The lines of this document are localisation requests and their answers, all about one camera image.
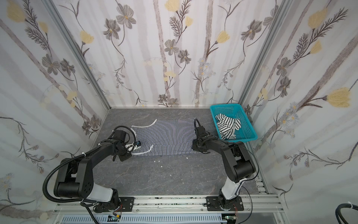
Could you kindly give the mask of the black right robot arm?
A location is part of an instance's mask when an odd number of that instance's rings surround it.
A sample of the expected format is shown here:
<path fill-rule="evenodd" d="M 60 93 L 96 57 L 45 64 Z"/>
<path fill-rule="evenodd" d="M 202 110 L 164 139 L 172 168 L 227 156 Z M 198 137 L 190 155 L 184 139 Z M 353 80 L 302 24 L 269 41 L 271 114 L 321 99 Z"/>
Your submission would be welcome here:
<path fill-rule="evenodd" d="M 217 202 L 208 202 L 207 204 L 229 211 L 238 204 L 237 197 L 243 183 L 256 172 L 252 157 L 243 143 L 221 140 L 207 132 L 203 126 L 196 127 L 195 134 L 196 138 L 192 142 L 192 149 L 202 154 L 214 151 L 221 155 L 227 175 L 225 184 L 219 191 Z"/>

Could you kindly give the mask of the blue striped tank top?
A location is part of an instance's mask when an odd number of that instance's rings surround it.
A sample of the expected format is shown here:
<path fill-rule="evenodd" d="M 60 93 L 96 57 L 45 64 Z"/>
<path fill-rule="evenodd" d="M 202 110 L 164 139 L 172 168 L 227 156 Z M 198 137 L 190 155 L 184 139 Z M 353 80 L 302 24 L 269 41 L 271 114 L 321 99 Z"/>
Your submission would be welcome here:
<path fill-rule="evenodd" d="M 196 154 L 192 150 L 196 139 L 195 118 L 156 119 L 149 126 L 132 126 L 137 141 L 141 146 L 132 151 L 133 156 L 165 156 Z"/>

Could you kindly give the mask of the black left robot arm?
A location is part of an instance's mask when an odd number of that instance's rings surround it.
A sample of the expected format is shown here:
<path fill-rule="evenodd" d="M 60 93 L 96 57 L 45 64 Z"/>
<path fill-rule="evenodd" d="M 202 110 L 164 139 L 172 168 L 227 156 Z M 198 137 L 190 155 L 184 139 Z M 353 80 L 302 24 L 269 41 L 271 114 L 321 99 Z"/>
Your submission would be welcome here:
<path fill-rule="evenodd" d="M 54 195 L 66 200 L 79 200 L 88 203 L 109 203 L 116 201 L 115 190 L 94 182 L 93 169 L 109 156 L 127 160 L 131 157 L 126 144 L 130 134 L 124 130 L 114 130 L 109 138 L 86 153 L 73 158 L 65 158 L 54 171 L 57 173 Z"/>

